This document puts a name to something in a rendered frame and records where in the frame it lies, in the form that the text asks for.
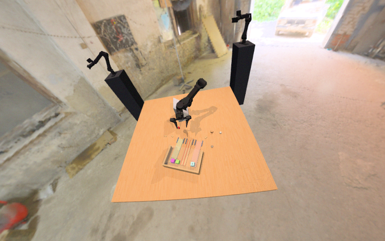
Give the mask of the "pink strip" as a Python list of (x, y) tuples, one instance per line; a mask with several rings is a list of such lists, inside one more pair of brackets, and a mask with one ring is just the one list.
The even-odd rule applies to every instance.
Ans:
[(196, 142), (196, 145), (195, 145), (195, 149), (200, 150), (200, 149), (201, 149), (201, 145), (202, 145), (202, 142), (197, 141), (197, 142)]

